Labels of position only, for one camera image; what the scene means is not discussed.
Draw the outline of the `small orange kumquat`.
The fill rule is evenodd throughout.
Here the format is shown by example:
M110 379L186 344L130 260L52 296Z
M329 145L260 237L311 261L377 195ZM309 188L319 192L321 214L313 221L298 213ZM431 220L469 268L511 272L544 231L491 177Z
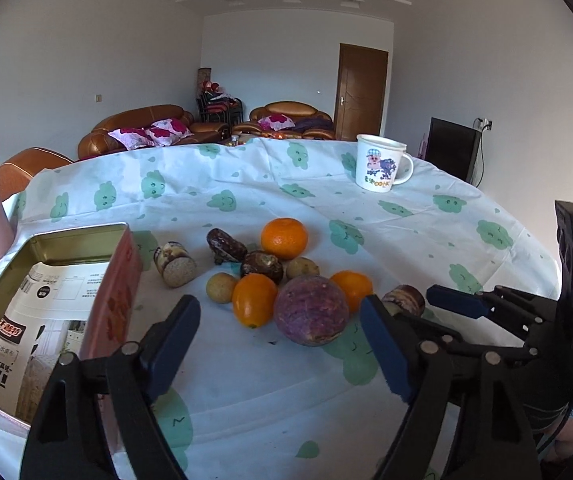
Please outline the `small orange kumquat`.
M233 313L248 328L254 330L265 326L273 319L278 292L278 286L270 278L258 273L248 274L233 289Z

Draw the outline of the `large orange mandarin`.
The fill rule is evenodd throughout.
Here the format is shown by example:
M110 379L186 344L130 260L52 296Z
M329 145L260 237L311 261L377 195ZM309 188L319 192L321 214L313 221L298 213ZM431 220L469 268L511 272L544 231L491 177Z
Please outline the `large orange mandarin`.
M308 240L306 226L293 218L277 218L268 222L260 235L262 249L286 261L299 257Z

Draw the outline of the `purple round passion fruit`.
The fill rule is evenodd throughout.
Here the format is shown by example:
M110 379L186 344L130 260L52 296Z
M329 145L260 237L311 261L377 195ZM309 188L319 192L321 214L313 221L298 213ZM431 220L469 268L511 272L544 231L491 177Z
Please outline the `purple round passion fruit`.
M350 311L344 292L328 278L302 275L286 283L277 296L273 321L295 344L328 344L346 328Z

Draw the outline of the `pink floral cushion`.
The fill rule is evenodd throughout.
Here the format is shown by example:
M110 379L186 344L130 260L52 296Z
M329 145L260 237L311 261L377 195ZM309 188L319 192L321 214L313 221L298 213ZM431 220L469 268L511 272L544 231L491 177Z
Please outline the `pink floral cushion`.
M117 128L110 131L108 136L122 144L127 151L152 148L155 145L146 130L142 128Z
M145 134L155 146L172 146L192 136L189 127L177 118L153 122L145 129Z

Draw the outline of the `pink floral cushion left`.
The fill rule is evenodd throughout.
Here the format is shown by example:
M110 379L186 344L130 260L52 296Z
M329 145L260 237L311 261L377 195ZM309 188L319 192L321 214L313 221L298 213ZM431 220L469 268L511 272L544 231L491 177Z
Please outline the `pink floral cushion left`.
M122 144L127 151L152 148L155 145L146 130L142 128L117 128L110 131L108 136Z

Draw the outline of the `coffee table with fruit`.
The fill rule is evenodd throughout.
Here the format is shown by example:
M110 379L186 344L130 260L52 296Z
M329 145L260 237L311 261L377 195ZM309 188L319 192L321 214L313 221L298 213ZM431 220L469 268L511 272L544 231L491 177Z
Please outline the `coffee table with fruit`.
M233 133L228 139L221 142L225 146L241 146L255 142L258 139L268 139L268 140L285 140L286 136L279 133L257 133L257 132L241 132Z

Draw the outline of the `brown leather small sofa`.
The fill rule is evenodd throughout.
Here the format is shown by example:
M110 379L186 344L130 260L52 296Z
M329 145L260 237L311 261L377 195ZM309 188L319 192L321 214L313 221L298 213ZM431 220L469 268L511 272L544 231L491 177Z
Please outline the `brown leather small sofa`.
M234 126L232 133L274 139L336 139L334 122L329 114L296 101L278 101L254 108L250 119Z

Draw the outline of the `pink floral cushion right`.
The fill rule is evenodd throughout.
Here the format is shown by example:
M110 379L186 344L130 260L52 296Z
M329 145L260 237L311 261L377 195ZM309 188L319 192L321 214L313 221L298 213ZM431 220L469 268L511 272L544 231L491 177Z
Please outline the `pink floral cushion right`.
M192 136L189 127L177 118L153 122L145 129L145 134L155 146L172 146Z

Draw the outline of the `white cartoon mug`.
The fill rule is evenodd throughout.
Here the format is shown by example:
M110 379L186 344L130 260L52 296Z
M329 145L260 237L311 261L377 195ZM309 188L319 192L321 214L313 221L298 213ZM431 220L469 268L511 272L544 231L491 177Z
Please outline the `white cartoon mug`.
M414 172L414 162L407 145L398 141L358 134L356 183L366 191L387 193L395 185L408 182Z

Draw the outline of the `black television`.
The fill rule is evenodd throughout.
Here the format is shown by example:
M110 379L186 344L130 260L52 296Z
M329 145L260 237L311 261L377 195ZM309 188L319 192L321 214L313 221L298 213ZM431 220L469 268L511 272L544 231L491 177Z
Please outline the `black television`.
M473 182L481 133L471 127L431 118L424 159L466 183Z

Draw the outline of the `cut sugarcane piece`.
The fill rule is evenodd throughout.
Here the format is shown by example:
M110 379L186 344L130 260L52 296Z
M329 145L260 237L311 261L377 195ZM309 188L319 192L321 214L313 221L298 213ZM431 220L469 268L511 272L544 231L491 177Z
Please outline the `cut sugarcane piece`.
M198 275L198 265L179 242L167 242L157 247L153 261L163 281L171 288L188 284Z
M420 318L425 311L424 296L411 285L399 285L382 297L382 303L390 315L407 313Z

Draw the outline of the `small orange mandarin right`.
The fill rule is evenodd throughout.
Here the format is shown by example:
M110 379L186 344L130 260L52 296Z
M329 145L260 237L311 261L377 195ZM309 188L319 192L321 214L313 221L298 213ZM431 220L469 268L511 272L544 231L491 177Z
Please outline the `small orange mandarin right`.
M344 292L351 313L357 313L361 300L373 294L373 283L367 275L355 271L343 270L329 278Z

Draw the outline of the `white tablecloth green clouds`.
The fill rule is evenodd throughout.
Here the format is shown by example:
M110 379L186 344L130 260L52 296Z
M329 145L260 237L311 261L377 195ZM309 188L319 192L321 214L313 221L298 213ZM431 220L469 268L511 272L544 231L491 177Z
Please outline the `white tablecloth green clouds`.
M19 240L130 226L142 272L117 309L134 339L182 295L155 250L174 244L196 263L183 292L200 300L201 325L154 408L188 477L369 479L405 414L357 320L321 347L241 324L229 300L240 266L216 261L212 231L243 244L256 272L282 284L315 272L350 299L400 285L559 292L554 258L474 186L416 162L407 182L370 193L356 182L357 159L355 145L331 141L148 148L40 172L6 206Z

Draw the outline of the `tan longan behind passionfruit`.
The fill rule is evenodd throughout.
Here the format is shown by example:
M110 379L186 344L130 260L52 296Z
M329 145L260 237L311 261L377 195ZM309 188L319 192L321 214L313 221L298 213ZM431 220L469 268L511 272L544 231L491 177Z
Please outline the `tan longan behind passionfruit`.
M315 261L306 257L297 257L285 266L286 277L289 280L303 275L319 275L320 268Z

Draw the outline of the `small tan longan fruit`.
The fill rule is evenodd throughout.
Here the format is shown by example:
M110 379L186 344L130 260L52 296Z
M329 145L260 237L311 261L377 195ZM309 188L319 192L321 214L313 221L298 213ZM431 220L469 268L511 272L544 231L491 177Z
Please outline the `small tan longan fruit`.
M228 273L212 275L206 283L206 294L216 304L230 304L238 279Z

